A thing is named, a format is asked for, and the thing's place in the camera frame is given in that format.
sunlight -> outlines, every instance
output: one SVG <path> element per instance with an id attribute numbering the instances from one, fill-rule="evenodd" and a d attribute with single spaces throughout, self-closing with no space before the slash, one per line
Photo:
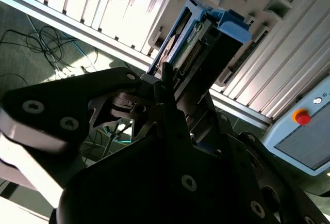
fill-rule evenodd
<path id="1" fill-rule="evenodd" d="M 47 224 L 48 218 L 0 197 L 0 223 Z"/>
<path id="2" fill-rule="evenodd" d="M 95 57 L 96 55 L 94 51 L 87 54 L 87 57 L 82 55 L 75 62 L 71 63 L 70 67 L 64 67 L 62 71 L 57 71 L 51 77 L 45 79 L 41 83 L 68 78 L 71 76 L 83 75 L 86 72 L 92 73 L 95 71 L 109 69 L 109 65 L 114 61 L 114 59 L 111 59 L 100 52 L 98 53 L 97 61 L 95 61 Z"/>
<path id="3" fill-rule="evenodd" d="M 125 125 L 124 123 L 122 123 L 122 124 L 120 124 L 120 125 L 118 126 L 118 130 L 121 131 L 121 130 L 123 130 L 125 127 L 126 127 L 126 125 Z M 129 128 L 126 129 L 123 133 L 126 134 L 126 135 L 132 135 L 132 128 L 129 127 Z"/>

